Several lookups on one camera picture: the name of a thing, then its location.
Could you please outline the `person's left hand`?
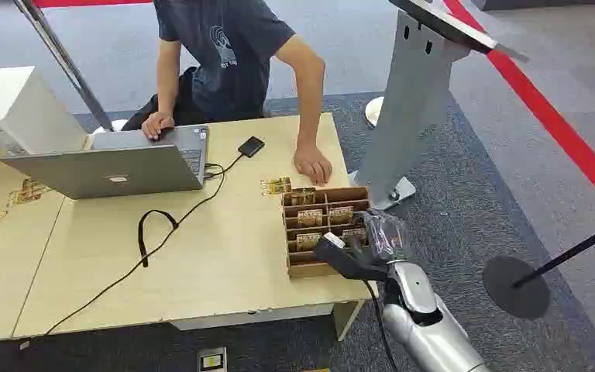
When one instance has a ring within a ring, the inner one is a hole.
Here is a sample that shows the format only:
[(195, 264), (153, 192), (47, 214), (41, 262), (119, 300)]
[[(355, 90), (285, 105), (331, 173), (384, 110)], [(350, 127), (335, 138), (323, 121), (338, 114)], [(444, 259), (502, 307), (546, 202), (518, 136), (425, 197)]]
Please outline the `person's left hand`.
[(332, 164), (314, 144), (298, 143), (293, 161), (297, 172), (312, 184), (326, 185), (332, 175)]

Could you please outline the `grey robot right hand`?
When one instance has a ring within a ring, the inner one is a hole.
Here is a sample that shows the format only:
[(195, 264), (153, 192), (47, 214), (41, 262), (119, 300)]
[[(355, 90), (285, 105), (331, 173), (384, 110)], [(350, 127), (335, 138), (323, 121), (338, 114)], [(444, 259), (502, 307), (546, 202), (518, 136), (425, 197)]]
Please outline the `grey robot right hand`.
[(376, 209), (354, 212), (353, 221), (362, 225), (365, 245), (357, 235), (338, 237), (327, 232), (316, 243), (315, 256), (346, 279), (385, 281), (390, 265), (411, 252), (407, 223)]

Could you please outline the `person's right hand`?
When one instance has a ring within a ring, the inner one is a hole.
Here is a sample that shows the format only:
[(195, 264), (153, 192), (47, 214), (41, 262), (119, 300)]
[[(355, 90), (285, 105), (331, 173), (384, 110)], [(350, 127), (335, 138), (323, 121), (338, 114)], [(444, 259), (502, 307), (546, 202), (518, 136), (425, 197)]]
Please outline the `person's right hand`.
[(165, 129), (174, 128), (175, 121), (169, 112), (154, 112), (142, 124), (141, 129), (148, 140), (159, 140)]

